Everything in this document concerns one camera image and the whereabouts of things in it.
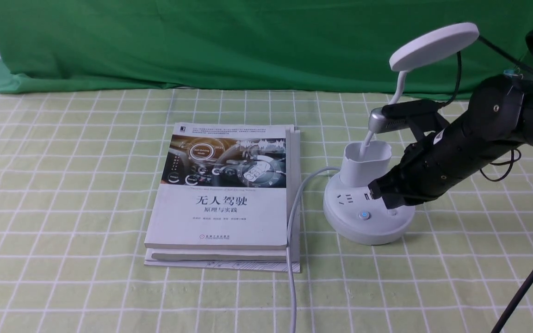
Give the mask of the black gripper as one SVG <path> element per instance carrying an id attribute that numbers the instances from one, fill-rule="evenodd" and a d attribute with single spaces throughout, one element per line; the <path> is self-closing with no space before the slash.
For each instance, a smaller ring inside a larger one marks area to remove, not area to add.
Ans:
<path id="1" fill-rule="evenodd" d="M 485 141 L 467 119 L 457 118 L 438 142 L 425 141 L 421 152 L 404 154 L 389 176 L 373 179 L 368 184 L 370 195 L 383 199 L 388 210 L 431 202 L 520 145 Z"/>

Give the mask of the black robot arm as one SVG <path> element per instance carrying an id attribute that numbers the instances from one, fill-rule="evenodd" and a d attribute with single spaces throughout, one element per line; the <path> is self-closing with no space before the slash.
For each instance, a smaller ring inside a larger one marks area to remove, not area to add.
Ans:
<path id="1" fill-rule="evenodd" d="M 371 198 L 388 209 L 434 201 L 511 150 L 533 146 L 533 81 L 504 74 L 483 80 L 451 123 L 439 109 L 430 99 L 382 108 L 416 138 L 398 165 L 369 183 Z"/>

